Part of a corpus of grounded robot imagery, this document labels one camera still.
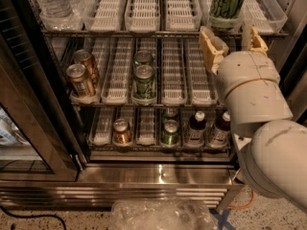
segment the floor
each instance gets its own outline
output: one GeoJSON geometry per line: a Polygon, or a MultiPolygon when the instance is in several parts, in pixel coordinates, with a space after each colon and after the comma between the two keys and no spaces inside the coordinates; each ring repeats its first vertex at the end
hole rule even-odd
{"type": "MultiPolygon", "coordinates": [[[[245,205],[250,201],[251,190],[243,188],[231,205],[245,205]]],[[[110,212],[106,209],[79,211],[67,210],[10,210],[16,215],[46,215],[61,217],[67,230],[110,230],[110,212]]],[[[306,230],[307,215],[285,199],[269,199],[256,195],[253,204],[244,210],[211,211],[219,230],[306,230]]],[[[1,230],[62,230],[56,218],[13,218],[0,211],[1,230]]]]}

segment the clear plastic bag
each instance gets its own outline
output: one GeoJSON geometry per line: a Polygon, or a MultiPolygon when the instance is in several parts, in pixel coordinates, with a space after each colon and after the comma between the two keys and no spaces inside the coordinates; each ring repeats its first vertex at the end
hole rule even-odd
{"type": "Polygon", "coordinates": [[[195,200],[119,200],[113,204],[111,230],[217,229],[206,205],[195,200]]]}

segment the beverage can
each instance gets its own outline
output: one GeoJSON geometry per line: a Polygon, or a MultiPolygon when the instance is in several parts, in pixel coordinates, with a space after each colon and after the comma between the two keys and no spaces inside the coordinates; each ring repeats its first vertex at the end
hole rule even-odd
{"type": "Polygon", "coordinates": [[[82,64],[72,64],[66,69],[66,75],[78,97],[91,97],[95,89],[87,69],[82,64]]]}
{"type": "Polygon", "coordinates": [[[150,65],[140,65],[134,70],[134,93],[136,99],[154,98],[154,69],[150,65]]]}
{"type": "Polygon", "coordinates": [[[134,67],[138,67],[139,65],[150,65],[153,66],[154,59],[152,53],[146,50],[138,51],[134,55],[133,65],[134,67]]]}
{"type": "Polygon", "coordinates": [[[130,124],[125,119],[117,119],[113,124],[113,141],[120,145],[127,145],[132,141],[130,124]]]}
{"type": "Polygon", "coordinates": [[[92,79],[94,88],[96,88],[99,81],[99,71],[94,55],[86,50],[78,50],[74,54],[74,62],[83,64],[86,67],[89,76],[92,79]]]}
{"type": "Polygon", "coordinates": [[[162,123],[164,124],[168,120],[178,121],[178,109],[177,108],[165,108],[163,109],[162,123]]]}
{"type": "Polygon", "coordinates": [[[166,121],[161,132],[161,143],[170,146],[176,145],[178,141],[178,122],[175,120],[166,121]]]}

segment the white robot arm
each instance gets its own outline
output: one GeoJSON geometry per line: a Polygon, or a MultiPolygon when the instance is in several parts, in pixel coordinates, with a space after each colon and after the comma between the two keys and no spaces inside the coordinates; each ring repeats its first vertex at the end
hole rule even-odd
{"type": "Polygon", "coordinates": [[[243,38],[245,51],[225,57],[213,36],[201,28],[200,46],[219,102],[231,116],[245,182],[262,196],[285,197],[307,212],[307,128],[291,121],[266,44],[251,28],[243,38]]]}

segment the label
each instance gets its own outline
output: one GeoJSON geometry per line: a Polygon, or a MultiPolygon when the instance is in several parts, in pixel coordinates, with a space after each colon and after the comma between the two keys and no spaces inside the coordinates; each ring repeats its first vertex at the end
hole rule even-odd
{"type": "Polygon", "coordinates": [[[227,144],[227,138],[230,131],[217,128],[215,125],[211,128],[208,137],[208,146],[212,148],[222,148],[227,144]]]}
{"type": "Polygon", "coordinates": [[[197,130],[188,127],[184,135],[184,142],[191,145],[200,145],[203,140],[204,129],[197,130]]]}

